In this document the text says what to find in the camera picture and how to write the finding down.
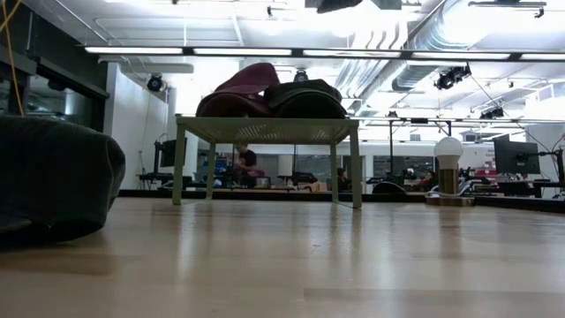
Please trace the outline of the white rectangular panel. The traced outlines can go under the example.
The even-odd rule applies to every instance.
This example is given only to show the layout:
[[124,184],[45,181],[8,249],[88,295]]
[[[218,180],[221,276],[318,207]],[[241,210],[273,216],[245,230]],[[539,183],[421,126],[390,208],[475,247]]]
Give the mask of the white rectangular panel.
[[291,177],[293,175],[294,155],[278,156],[278,177]]

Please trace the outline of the green perforated metal shelf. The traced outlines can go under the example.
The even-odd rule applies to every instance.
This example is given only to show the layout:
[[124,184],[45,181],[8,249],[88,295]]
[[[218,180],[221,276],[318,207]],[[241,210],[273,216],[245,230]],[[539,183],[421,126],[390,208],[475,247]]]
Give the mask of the green perforated metal shelf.
[[206,197],[213,197],[212,177],[215,148],[218,144],[260,144],[292,146],[328,146],[330,162],[335,163],[337,145],[350,144],[352,195],[351,206],[362,207],[360,150],[356,119],[309,119],[266,117],[176,117],[177,137],[173,171],[172,203],[182,203],[185,134],[191,133],[209,144]]

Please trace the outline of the person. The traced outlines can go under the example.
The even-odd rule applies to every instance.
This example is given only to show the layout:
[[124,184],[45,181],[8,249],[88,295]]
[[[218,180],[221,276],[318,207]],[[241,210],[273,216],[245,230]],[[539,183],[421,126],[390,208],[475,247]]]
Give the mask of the person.
[[347,177],[346,169],[338,168],[337,170],[337,177],[338,177],[338,191],[340,193],[346,193],[351,189],[351,181]]
[[242,187],[254,188],[257,179],[265,176],[265,172],[257,167],[257,155],[247,144],[236,144],[237,160],[234,162],[238,183]]

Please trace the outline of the black rounded object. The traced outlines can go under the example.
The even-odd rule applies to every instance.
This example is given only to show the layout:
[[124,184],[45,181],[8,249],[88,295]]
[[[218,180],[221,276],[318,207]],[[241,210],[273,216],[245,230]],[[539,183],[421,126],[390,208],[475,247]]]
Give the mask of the black rounded object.
[[373,186],[372,194],[406,195],[406,191],[396,183],[381,181]]

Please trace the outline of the long ceiling light bar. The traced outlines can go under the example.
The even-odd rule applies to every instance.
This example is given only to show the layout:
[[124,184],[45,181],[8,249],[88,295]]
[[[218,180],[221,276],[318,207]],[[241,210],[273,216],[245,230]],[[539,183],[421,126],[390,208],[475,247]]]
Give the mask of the long ceiling light bar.
[[560,63],[565,52],[552,51],[449,51],[407,49],[303,49],[257,47],[132,47],[86,46],[84,50],[99,56],[172,56],[172,57],[288,57],[319,59],[363,59],[403,61],[457,61],[504,63]]

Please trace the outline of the black monitor on stand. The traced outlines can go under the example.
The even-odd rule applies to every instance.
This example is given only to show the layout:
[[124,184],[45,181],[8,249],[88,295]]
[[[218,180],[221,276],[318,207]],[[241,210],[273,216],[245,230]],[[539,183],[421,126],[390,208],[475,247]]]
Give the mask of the black monitor on stand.
[[176,160],[176,140],[166,140],[154,143],[154,170],[161,167],[173,167]]

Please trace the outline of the black standing desk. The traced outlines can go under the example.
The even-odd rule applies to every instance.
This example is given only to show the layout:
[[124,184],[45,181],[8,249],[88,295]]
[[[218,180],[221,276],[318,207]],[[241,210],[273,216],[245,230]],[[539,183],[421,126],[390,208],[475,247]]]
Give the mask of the black standing desk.
[[138,175],[141,190],[151,190],[153,184],[157,184],[157,190],[172,190],[174,175],[172,173],[150,172]]

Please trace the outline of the white bulb table lamp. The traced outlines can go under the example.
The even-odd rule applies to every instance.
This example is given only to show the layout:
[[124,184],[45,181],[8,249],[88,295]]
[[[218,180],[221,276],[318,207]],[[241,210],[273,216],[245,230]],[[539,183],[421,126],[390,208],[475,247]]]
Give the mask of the white bulb table lamp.
[[439,163],[436,173],[438,185],[426,193],[426,204],[445,207],[472,207],[473,197],[464,196],[470,189],[470,181],[459,178],[459,159],[463,154],[462,143],[454,137],[445,137],[438,141],[433,149]]

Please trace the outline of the black track spotlight cluster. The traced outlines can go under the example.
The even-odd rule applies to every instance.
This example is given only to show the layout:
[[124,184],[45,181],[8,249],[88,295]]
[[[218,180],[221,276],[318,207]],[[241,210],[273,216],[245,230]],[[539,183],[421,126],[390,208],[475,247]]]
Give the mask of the black track spotlight cluster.
[[439,78],[433,83],[438,90],[448,90],[463,79],[471,76],[469,64],[454,66],[439,73]]
[[480,113],[480,119],[482,120],[492,120],[497,118],[502,118],[505,116],[505,111],[501,106],[492,107],[490,109],[483,110]]

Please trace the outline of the black background monitor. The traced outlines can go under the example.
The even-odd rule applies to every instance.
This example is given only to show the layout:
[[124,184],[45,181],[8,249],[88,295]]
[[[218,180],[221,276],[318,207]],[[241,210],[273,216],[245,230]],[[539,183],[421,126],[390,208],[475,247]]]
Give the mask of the black background monitor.
[[537,143],[496,140],[494,143],[495,168],[499,174],[539,174]]

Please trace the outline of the black metal frame stand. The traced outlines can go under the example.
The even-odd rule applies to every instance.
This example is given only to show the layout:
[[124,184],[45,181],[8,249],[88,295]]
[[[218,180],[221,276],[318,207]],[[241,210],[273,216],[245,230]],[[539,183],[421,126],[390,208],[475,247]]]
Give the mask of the black metal frame stand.
[[393,123],[399,122],[399,127],[403,126],[404,124],[412,124],[412,125],[428,125],[434,124],[441,133],[444,133],[446,136],[452,136],[452,123],[454,119],[446,119],[446,118],[425,118],[425,117],[390,117],[388,119],[388,144],[389,144],[389,176],[393,177],[395,174],[395,163],[394,163],[394,141],[393,136],[395,130],[393,129]]

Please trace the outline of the silver ventilation duct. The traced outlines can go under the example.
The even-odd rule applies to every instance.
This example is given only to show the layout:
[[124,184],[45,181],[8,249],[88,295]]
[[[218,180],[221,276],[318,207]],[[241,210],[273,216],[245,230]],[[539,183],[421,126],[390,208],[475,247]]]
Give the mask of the silver ventilation duct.
[[[450,35],[463,24],[463,12],[470,0],[440,0],[422,22],[407,33],[402,48],[407,50],[467,50],[475,40],[467,35]],[[349,97],[367,99],[381,88],[409,92],[436,71],[435,64],[411,61],[345,60],[335,86]]]

